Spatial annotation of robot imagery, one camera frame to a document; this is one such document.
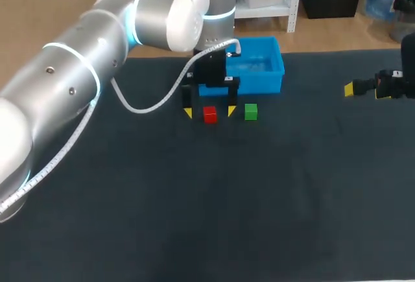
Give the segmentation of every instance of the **wooden floor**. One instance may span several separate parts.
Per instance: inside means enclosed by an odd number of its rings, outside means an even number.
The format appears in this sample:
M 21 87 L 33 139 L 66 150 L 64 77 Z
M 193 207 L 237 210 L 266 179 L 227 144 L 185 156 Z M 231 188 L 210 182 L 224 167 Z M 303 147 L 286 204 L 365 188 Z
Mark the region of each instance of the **wooden floor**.
M 0 0 L 0 87 L 48 41 L 72 25 L 95 0 Z M 357 14 L 347 19 L 307 19 L 300 11 L 296 32 L 287 34 L 287 19 L 244 19 L 236 35 L 275 36 L 283 53 L 398 48 L 387 27 Z M 177 56 L 139 47 L 131 56 Z

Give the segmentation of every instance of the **red cube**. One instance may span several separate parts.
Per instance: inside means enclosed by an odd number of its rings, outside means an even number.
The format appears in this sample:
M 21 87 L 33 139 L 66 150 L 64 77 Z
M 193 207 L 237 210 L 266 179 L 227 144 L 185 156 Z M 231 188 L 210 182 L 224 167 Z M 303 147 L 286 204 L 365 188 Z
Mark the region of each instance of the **red cube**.
M 203 117 L 205 123 L 214 124 L 218 122 L 218 115 L 214 106 L 203 107 Z

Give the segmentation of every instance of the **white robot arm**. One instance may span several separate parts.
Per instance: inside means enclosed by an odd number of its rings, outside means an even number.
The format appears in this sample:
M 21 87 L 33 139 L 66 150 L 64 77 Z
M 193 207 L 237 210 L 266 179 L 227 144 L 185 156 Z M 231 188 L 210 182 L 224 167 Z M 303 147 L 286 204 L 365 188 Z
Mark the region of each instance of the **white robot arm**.
M 0 222 L 45 146 L 97 99 L 136 45 L 206 50 L 233 38 L 236 0 L 97 0 L 0 91 Z

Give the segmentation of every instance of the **black table surface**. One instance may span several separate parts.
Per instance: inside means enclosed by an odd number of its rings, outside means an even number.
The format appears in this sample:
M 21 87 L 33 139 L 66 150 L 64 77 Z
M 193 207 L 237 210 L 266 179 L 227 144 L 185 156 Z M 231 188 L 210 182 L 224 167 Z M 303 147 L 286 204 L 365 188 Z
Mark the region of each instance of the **black table surface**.
M 219 123 L 177 93 L 148 115 L 107 88 L 75 148 L 0 226 L 0 281 L 356 281 L 415 277 L 413 100 L 344 98 L 399 51 L 286 54 L 280 95 Z M 130 59 L 133 106 L 185 63 Z M 243 105 L 258 103 L 245 122 Z M 68 135 L 57 139 L 46 161 Z

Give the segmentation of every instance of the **blue box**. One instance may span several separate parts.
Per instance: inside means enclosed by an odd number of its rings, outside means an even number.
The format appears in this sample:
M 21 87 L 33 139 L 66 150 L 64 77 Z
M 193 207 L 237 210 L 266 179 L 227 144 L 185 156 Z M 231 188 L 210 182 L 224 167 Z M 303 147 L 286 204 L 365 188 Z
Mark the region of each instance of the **blue box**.
M 241 79 L 240 95 L 275 94 L 281 91 L 285 74 L 283 58 L 275 37 L 241 38 L 241 57 L 228 57 L 226 70 L 228 76 Z M 226 49 L 235 52 L 235 45 Z M 227 95 L 228 88 L 207 88 L 199 86 L 200 96 Z

